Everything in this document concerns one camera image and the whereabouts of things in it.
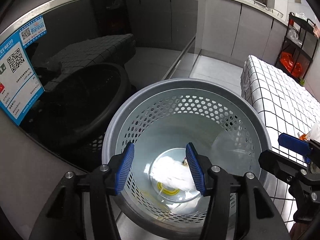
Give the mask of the person's right hand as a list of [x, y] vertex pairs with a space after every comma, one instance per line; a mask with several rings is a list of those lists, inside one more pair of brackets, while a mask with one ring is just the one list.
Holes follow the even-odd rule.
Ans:
[[290, 238], [292, 240], [299, 239], [299, 237], [306, 231], [307, 228], [307, 224], [295, 223], [289, 232]]

